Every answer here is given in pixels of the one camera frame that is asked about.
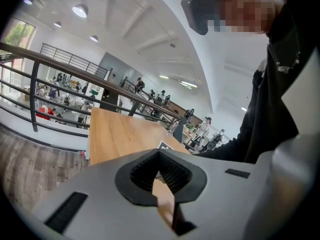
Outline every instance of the gray floor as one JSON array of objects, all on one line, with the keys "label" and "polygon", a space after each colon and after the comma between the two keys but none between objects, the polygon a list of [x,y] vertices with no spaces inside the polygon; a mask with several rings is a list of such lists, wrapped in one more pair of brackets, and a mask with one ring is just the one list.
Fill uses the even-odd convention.
[{"label": "gray floor", "polygon": [[0,151],[4,193],[27,211],[89,165],[77,152],[39,145],[1,126]]}]

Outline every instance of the red object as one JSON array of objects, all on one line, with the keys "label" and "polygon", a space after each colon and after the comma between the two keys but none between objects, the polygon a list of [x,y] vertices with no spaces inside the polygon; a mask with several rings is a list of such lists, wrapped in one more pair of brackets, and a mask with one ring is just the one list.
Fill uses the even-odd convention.
[{"label": "red object", "polygon": [[[40,108],[39,108],[39,111],[40,111],[40,112],[43,112],[43,113],[46,112],[44,107],[40,107]],[[52,112],[52,108],[49,108],[49,107],[48,107],[48,114],[50,114],[50,115],[53,115],[53,114],[54,114],[54,113]],[[43,118],[43,119],[46,119],[46,120],[50,120],[50,117],[47,117],[47,116],[45,116],[45,115],[43,115],[43,114],[35,113],[35,115],[36,115],[37,117],[39,117],[39,118]]]}]

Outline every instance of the wooden table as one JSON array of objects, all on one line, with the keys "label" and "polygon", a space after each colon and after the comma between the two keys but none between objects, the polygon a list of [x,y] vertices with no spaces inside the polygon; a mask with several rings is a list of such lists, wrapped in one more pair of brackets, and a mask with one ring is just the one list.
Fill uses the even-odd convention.
[{"label": "wooden table", "polygon": [[90,164],[98,164],[135,152],[156,149],[164,141],[176,151],[190,154],[158,122],[94,107],[91,112]]},{"label": "wooden table", "polygon": [[194,132],[189,133],[189,129],[185,126],[183,126],[182,130],[182,142],[188,143],[192,138],[197,136]]}]

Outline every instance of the head-mounted camera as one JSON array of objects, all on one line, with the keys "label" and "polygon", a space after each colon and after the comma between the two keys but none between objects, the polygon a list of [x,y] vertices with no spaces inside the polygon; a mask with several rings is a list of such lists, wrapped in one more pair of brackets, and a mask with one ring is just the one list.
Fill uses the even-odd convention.
[{"label": "head-mounted camera", "polygon": [[214,19],[214,0],[182,0],[190,28],[200,35],[208,33],[208,20]]}]

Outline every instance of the metal railing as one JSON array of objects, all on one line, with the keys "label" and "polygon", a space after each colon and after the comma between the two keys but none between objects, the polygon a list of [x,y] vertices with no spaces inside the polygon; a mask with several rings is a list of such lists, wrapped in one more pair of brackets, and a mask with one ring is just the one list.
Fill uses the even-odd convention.
[{"label": "metal railing", "polygon": [[76,56],[65,50],[61,50],[49,44],[43,43],[40,51],[41,54],[48,56],[58,62],[66,63],[72,65],[76,68],[89,72],[93,75],[96,75],[102,79],[106,77],[106,74],[109,70],[98,66],[84,58]]},{"label": "metal railing", "polygon": [[[125,90],[135,94],[136,96],[140,96],[142,99],[145,100],[151,100],[154,101],[155,104],[157,104],[158,106],[162,106],[161,103],[158,102],[158,100],[156,100],[154,97],[150,96],[147,92],[145,92],[144,90],[140,89],[139,91],[136,92],[136,85],[132,82],[130,82],[128,80],[127,77],[124,78],[124,80],[121,83],[121,87],[124,88]],[[170,116],[172,116],[172,118],[169,118],[165,113],[161,114],[161,115],[157,115],[156,112],[159,112],[158,109],[156,108],[152,108],[149,105],[143,105],[143,104],[139,104],[139,106],[137,107],[137,109],[139,110],[138,113],[136,113],[137,115],[143,116],[147,119],[151,119],[152,121],[155,122],[162,122],[164,123],[164,125],[166,126],[166,129],[168,129],[170,127],[170,125],[175,121],[175,119],[177,118],[176,116],[179,117],[179,115],[175,114],[176,116],[173,116],[172,114],[170,114]]]},{"label": "metal railing", "polygon": [[[4,107],[2,105],[0,105],[0,109],[3,109],[5,111],[7,111],[8,113],[10,113],[10,114],[12,114],[12,115],[14,115],[14,116],[16,116],[16,117],[18,117],[20,119],[23,119],[23,120],[25,120],[27,122],[32,123],[33,130],[35,132],[38,131],[38,127],[42,127],[42,128],[46,128],[46,129],[49,129],[49,130],[52,130],[52,131],[56,131],[56,132],[60,132],[60,133],[64,133],[64,134],[69,134],[69,135],[73,135],[73,136],[88,137],[87,134],[82,134],[82,133],[78,133],[78,132],[64,130],[64,129],[61,129],[61,128],[56,128],[56,127],[52,127],[52,126],[37,122],[36,114],[43,115],[43,116],[46,116],[48,118],[55,119],[55,120],[57,120],[59,122],[65,122],[65,123],[68,123],[68,124],[71,124],[71,125],[76,125],[76,126],[80,126],[80,127],[87,127],[87,128],[90,127],[90,125],[86,124],[86,123],[76,122],[76,121],[72,121],[72,120],[69,120],[69,119],[64,119],[64,118],[61,118],[61,117],[57,117],[57,116],[42,112],[42,111],[36,109],[35,100],[40,100],[40,101],[52,104],[54,106],[63,108],[63,109],[68,109],[68,110],[71,110],[71,111],[75,111],[75,112],[78,112],[78,113],[81,113],[81,114],[85,114],[85,115],[91,116],[91,112],[89,112],[89,111],[81,110],[81,109],[78,109],[78,108],[72,108],[72,107],[67,106],[65,104],[56,102],[54,100],[46,99],[46,98],[43,98],[42,96],[37,95],[36,94],[36,83],[40,83],[40,84],[52,87],[54,89],[63,91],[65,93],[72,94],[74,96],[83,98],[83,99],[85,99],[87,101],[92,101],[92,102],[95,102],[95,103],[99,103],[101,105],[104,104],[104,105],[110,106],[112,108],[116,108],[118,111],[119,110],[120,111],[126,111],[126,112],[129,113],[128,114],[129,116],[133,116],[134,114],[136,114],[136,115],[144,116],[145,118],[154,119],[153,116],[145,115],[145,114],[142,114],[142,113],[136,111],[137,108],[140,105],[146,105],[146,106],[148,106],[150,108],[153,108],[153,109],[155,109],[157,111],[160,111],[161,113],[164,113],[164,114],[167,114],[169,116],[172,116],[175,119],[180,119],[179,115],[177,115],[177,114],[175,114],[175,113],[173,113],[171,111],[168,111],[168,110],[164,109],[163,107],[158,106],[157,104],[151,103],[151,102],[149,102],[148,100],[146,100],[143,97],[134,95],[131,92],[129,92],[127,90],[124,90],[123,88],[121,88],[121,87],[119,87],[119,86],[117,86],[115,84],[109,83],[109,82],[101,79],[99,76],[96,76],[96,75],[93,75],[92,73],[89,73],[87,71],[78,69],[78,68],[72,66],[71,64],[65,64],[65,63],[57,61],[57,60],[55,60],[53,58],[50,58],[48,56],[42,55],[40,53],[37,53],[37,52],[34,52],[34,51],[30,51],[30,50],[27,50],[27,49],[24,49],[24,48],[20,48],[20,47],[15,47],[15,46],[12,46],[12,45],[9,45],[9,44],[5,44],[5,43],[2,43],[2,42],[0,42],[0,50],[4,50],[6,52],[10,52],[12,54],[15,54],[15,55],[19,56],[20,58],[26,58],[26,59],[34,61],[31,74],[25,73],[23,71],[19,71],[17,69],[14,69],[12,67],[9,67],[7,65],[4,65],[4,64],[0,63],[0,67],[6,68],[6,69],[8,69],[8,70],[10,70],[10,71],[12,71],[12,72],[14,72],[16,74],[19,74],[19,75],[21,75],[23,77],[26,77],[26,78],[30,79],[30,91],[27,91],[25,89],[22,89],[22,88],[20,88],[18,86],[15,86],[15,85],[13,85],[11,83],[8,83],[8,82],[0,79],[0,83],[2,83],[3,85],[9,86],[10,88],[13,88],[13,89],[25,94],[25,95],[28,95],[29,96],[29,106],[25,105],[25,104],[23,104],[23,103],[21,103],[19,101],[16,101],[16,100],[14,100],[14,99],[12,99],[10,97],[7,97],[6,95],[3,95],[1,93],[0,93],[0,97],[2,97],[3,99],[8,100],[9,102],[11,102],[11,103],[13,103],[13,104],[15,104],[17,106],[20,106],[20,107],[22,107],[22,108],[24,108],[26,110],[29,110],[30,111],[30,115],[31,115],[31,117],[30,117],[31,119],[27,118],[27,117],[24,117],[24,116],[22,116],[22,115],[20,115],[20,114],[18,114],[16,112],[10,110],[10,109],[7,109],[6,107]],[[89,83],[97,85],[97,86],[99,86],[101,88],[110,90],[111,92],[114,92],[114,93],[116,93],[118,95],[121,95],[121,96],[124,96],[126,98],[129,98],[129,99],[134,101],[134,104],[133,104],[131,109],[123,108],[121,106],[118,106],[118,105],[115,105],[115,104],[111,104],[111,103],[108,103],[108,102],[105,102],[105,101],[101,101],[99,99],[96,99],[96,98],[93,98],[93,97],[89,97],[89,96],[86,96],[86,95],[81,94],[79,92],[76,92],[76,91],[70,90],[68,88],[56,85],[53,82],[49,82],[49,81],[45,81],[43,79],[40,79],[40,78],[38,78],[38,69],[39,69],[39,65],[40,64],[43,64],[43,65],[46,65],[48,67],[57,69],[57,70],[59,70],[61,72],[70,74],[72,76],[75,76],[77,78],[85,80],[85,81],[87,81]]]}]

